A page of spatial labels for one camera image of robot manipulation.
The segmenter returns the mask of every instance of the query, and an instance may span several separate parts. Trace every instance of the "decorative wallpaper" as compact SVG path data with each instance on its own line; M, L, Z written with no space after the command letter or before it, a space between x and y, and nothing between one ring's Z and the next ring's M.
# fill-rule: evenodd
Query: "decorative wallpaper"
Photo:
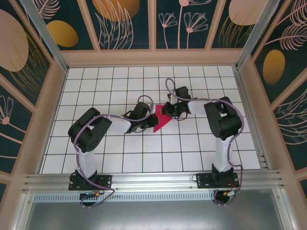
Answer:
M93 49L77 0L33 0L60 50Z
M300 181L305 197L307 199L307 179Z
M0 86L0 171L11 173L32 113Z
M276 8L276 10L274 11L273 16L271 17L269 23L267 24L267 27L264 29L264 31L262 32L261 37L259 38L258 42L256 43L255 47L253 48L253 50L251 51L251 55L254 56L254 53L256 52L256 50L258 49L261 41L263 40L263 37L266 35L268 29L270 28L270 26L272 25L272 22L274 21L276 15L278 14L280 8L282 7L282 5L284 4L285 0L280 0L278 3L278 6Z
M100 49L149 49L147 0L86 0Z
M212 48L243 48L267 0L227 0Z
M295 170L307 167L307 80L274 113Z
M217 0L157 0L157 49L204 48Z
M0 22L0 75L35 105L50 63L8 1Z
M0 204L1 204L2 197L4 195L5 188L6 188L6 184L0 183Z
M255 65L270 102L307 67L307 1L293 0Z

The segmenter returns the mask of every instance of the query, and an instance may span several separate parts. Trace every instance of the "metal sheet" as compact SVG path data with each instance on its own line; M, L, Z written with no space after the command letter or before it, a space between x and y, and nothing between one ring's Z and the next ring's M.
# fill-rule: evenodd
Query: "metal sheet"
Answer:
M282 230L272 191L242 191L229 207L210 200L34 203L27 230Z

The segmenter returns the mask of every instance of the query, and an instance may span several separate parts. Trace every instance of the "pink object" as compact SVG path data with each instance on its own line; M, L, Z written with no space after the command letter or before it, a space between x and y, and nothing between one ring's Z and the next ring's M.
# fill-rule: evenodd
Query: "pink object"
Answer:
M159 119L159 124L153 128L154 129L153 132L158 131L159 129L161 129L163 126L165 126L168 122L172 120L172 117L161 114L162 108L164 106L165 104L164 105L156 104L155 106L155 115Z

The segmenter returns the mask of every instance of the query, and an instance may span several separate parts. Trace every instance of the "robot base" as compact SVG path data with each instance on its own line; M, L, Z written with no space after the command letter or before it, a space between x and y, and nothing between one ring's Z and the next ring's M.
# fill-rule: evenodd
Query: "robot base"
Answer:
M238 175L234 168L226 172L218 172L214 165L210 173L196 174L197 188L231 188L231 183L239 187Z
M103 187L111 188L112 176L111 175L97 175L97 171L89 178L95 184ZM68 190L70 191L97 191L96 186L88 183L76 170L75 175L70 176Z

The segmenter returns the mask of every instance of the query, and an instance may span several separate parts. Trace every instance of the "wire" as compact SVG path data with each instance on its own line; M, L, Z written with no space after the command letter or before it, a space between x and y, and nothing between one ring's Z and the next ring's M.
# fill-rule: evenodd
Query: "wire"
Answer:
M174 116L174 119L177 120L177 121L183 121L183 120L187 119L187 117L188 117L188 114L186 113L186 117L179 119L179 116L176 115L176 116Z
M222 103L224 103L224 104L226 104L226 105L232 107L232 108L239 114L239 117L240 117L241 122L242 122L242 127L241 127L240 131L239 131L235 136L233 136L233 137L230 139L230 141L229 141L229 144L228 144L228 147L227 147L227 162L228 162L231 166L233 166L233 167L240 167L240 185L239 185L239 188L238 188L238 191L240 192L241 186L242 186L243 168L242 168L242 165L241 165L241 164L234 165L234 164L230 161L230 147L231 147L232 142L243 132L243 129L244 129L244 119L243 119L243 115L241 114L241 112L240 112L233 104L231 104L231 103L229 103L229 102L227 102L227 101L221 100L221 99L209 99L209 98L186 99L186 98L183 98L183 97L178 97L177 95L175 95L175 94L169 89L169 87L168 87L168 85L167 85L167 81L171 81L171 82L173 83L173 86L174 86L174 87L173 87L173 92L174 92L175 89L176 89L176 85L175 85L174 80L171 79L171 78L167 78L167 79L165 80L165 86L166 86L167 91L168 91L172 96L176 97L176 98L179 99L179 100L188 101L188 102L192 102L192 101L222 102ZM224 203L222 203L222 202L220 202L220 201L218 201L218 200L216 199L216 194L218 193L218 191L219 191L219 190L217 189L217 190L214 192L214 200L213 200L214 203L216 203L217 205L224 205L224 206L226 206L226 204L224 204ZM235 197L234 197L231 201L228 202L228 204L231 204L231 203L235 200L235 198L236 198L236 195L235 195Z
M134 122L143 121L143 120L147 119L147 118L152 114L152 112L153 112L153 109L154 109L154 107L153 107L154 104L153 104L153 103L154 103L154 102L153 102L153 100L152 100L152 98L151 98L150 96L141 95L141 96L138 98L138 103L139 103L139 101L140 101L140 99L141 99L142 97L147 97L147 98L149 98L150 101L151 101L150 111L149 111L149 114L148 114L147 116L145 116L145 117L143 117L143 118L141 118L141 119L138 119L138 120L134 120L134 119L129 119L129 118L122 117L122 116L117 116L117 115L100 114L100 115L98 115L98 116L92 118L89 122L87 122L87 123L85 124L85 126L83 126L83 127L81 128L81 130L79 131L79 133L78 133L77 136L75 137L75 140L74 140L74 142L73 142L73 146L74 146L74 148L75 148L76 151L77 151L77 156L76 156L77 165L78 165L78 169L79 169L80 174L82 175L82 177L83 177L88 183L90 183L91 185L94 185L95 187L97 187L97 188L99 188L99 189L112 191L112 192L111 192L109 195L107 195L102 201L97 202L97 203L95 203L95 204L93 204L92 206L89 206L89 207L87 207L87 206L85 206L85 205L83 204L83 200L84 200L84 199L82 199L82 200L81 200L81 204L82 204L83 208L86 207L86 208L90 209L91 207L97 207L97 206L101 205L101 204L104 203L110 196L112 196L112 195L115 193L115 190L114 190L113 188L103 187L103 186L100 186L100 185L98 185L98 184L95 184L94 182L90 181L90 180L85 176L85 174L84 174L84 172L83 172L83 170L82 170L82 168L81 168L81 166L80 166L80 161L79 161L80 149L77 147L77 140L78 140L78 138L80 137L81 133L82 133L82 132L83 132L93 121L95 121L95 120L97 120L97 119L99 119L99 118L101 118L101 117L114 117L114 118L124 119L124 120L127 120L127 121L134 121Z
M146 128L144 128L142 131L140 131L140 132L136 132L136 131L134 131L133 133L142 133L142 132L144 132L146 130Z

